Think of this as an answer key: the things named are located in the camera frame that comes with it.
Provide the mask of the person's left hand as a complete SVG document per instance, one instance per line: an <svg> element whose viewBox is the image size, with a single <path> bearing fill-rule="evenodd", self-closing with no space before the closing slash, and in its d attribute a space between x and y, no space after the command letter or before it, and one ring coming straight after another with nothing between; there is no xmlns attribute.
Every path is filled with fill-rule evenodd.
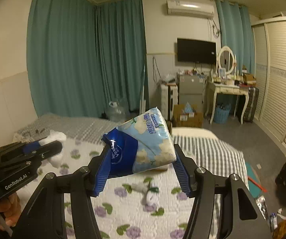
<svg viewBox="0 0 286 239"><path fill-rule="evenodd" d="M0 201L0 213L5 216L5 223L9 227L14 227L21 214L20 198L17 193L13 193Z"/></svg>

